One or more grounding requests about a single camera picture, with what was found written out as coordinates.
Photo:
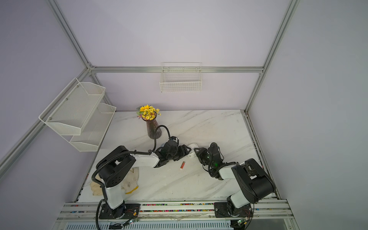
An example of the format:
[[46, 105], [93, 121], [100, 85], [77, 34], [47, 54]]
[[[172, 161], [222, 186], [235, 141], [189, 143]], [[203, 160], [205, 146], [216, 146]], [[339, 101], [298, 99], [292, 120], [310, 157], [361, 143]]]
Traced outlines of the red battery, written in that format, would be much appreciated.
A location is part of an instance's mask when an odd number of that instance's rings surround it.
[[182, 169], [184, 168], [185, 163], [186, 163], [185, 161], [183, 161], [183, 162], [182, 162], [182, 164], [181, 164], [181, 166], [180, 166], [180, 170], [182, 170]]

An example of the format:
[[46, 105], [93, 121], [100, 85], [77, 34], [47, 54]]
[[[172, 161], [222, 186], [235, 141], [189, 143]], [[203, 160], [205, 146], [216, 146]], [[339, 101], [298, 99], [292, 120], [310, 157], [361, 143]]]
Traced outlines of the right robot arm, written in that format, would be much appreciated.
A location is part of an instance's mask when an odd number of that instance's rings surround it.
[[236, 180], [238, 191], [226, 202], [214, 204], [216, 217], [240, 217], [253, 215], [252, 204], [276, 191], [276, 185], [258, 162], [250, 158], [244, 163], [225, 163], [219, 146], [211, 143], [209, 148], [194, 148], [199, 162], [210, 177], [218, 180]]

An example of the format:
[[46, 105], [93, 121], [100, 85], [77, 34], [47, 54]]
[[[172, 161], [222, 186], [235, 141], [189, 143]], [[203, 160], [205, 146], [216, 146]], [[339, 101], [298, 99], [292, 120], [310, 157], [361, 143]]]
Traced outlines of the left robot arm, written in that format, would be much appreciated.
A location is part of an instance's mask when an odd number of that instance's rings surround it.
[[192, 149], [180, 145], [177, 137], [169, 137], [164, 145], [147, 152], [130, 151], [125, 146], [118, 146], [96, 165], [92, 181], [97, 183], [103, 194], [103, 200], [111, 210], [119, 209], [124, 203], [121, 183], [132, 168], [159, 168], [169, 161], [178, 161], [187, 156]]

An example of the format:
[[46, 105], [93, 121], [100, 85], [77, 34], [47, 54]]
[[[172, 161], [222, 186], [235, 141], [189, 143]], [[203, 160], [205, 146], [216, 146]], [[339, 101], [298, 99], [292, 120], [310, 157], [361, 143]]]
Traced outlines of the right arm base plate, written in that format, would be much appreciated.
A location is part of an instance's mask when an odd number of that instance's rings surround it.
[[215, 202], [214, 203], [215, 217], [217, 218], [243, 218], [253, 217], [251, 204], [247, 204], [240, 208], [236, 208], [230, 202]]

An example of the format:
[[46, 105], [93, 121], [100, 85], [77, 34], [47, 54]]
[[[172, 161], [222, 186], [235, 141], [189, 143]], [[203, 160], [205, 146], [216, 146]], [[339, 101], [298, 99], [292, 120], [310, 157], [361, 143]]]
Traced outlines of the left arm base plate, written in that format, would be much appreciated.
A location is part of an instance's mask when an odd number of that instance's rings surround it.
[[99, 213], [99, 219], [133, 219], [140, 211], [140, 204], [122, 204], [116, 209], [111, 209], [107, 204], [103, 204]]

